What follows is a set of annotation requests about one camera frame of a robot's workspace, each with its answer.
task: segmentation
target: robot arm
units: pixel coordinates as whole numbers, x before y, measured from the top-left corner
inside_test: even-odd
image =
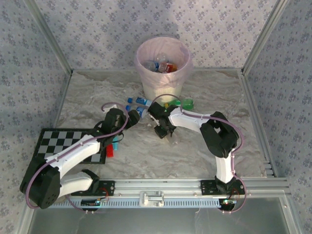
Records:
[[[184,115],[180,108],[174,105],[166,109],[154,102],[148,109],[148,112],[157,123],[155,132],[160,138],[172,134],[176,127],[184,127],[201,133],[208,149],[215,155],[217,184],[229,184],[232,182],[234,177],[231,169],[231,152],[236,147],[238,134],[231,126],[219,121],[207,121],[204,118]],[[183,112],[195,116],[212,116],[227,120],[220,112],[215,112],[212,115]]]
[[[137,124],[140,116],[133,110],[128,113],[129,119],[124,129],[128,129]],[[118,131],[125,123],[126,116],[122,110],[111,109],[105,116],[105,120],[99,122],[81,140],[66,148],[62,152],[47,158],[33,158],[27,168],[24,179],[20,186],[20,191],[26,194],[29,182],[34,174],[46,163],[46,166],[35,178],[30,187],[29,198],[42,209],[51,206],[57,198],[77,192],[95,191],[98,188],[99,177],[89,170],[82,170],[75,175],[66,173],[87,157],[105,150],[106,146],[113,142],[115,136],[100,137]]]

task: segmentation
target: glass panel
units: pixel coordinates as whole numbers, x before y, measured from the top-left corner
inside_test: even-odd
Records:
[[[34,213],[29,234],[276,234],[289,233],[278,198],[248,199],[233,214],[218,209],[101,209],[84,214],[75,209]]]

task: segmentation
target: trash can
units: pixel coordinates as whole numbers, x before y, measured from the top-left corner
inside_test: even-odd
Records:
[[[169,62],[176,64],[178,70],[163,74],[152,72],[142,65],[148,60],[156,60],[159,53],[165,53]],[[155,37],[139,46],[135,67],[141,77],[145,97],[153,100],[161,94],[180,96],[182,85],[193,70],[193,63],[189,49],[182,42],[171,37]],[[158,101],[164,103],[173,99],[171,96],[163,96]]]

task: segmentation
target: black and white checkerboard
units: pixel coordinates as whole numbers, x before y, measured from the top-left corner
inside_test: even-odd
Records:
[[[33,157],[55,155],[79,141],[90,129],[44,128],[39,136]],[[106,150],[86,158],[84,164],[105,164]]]

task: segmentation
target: wall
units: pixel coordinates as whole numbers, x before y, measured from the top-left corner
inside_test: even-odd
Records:
[[[72,68],[133,66],[146,39],[171,35],[197,67],[242,67],[276,0],[37,0]]]
[[[24,2],[1,1],[0,9],[0,233],[10,234],[25,204],[21,180],[67,77]]]
[[[248,75],[279,176],[312,233],[312,2],[291,0]]]

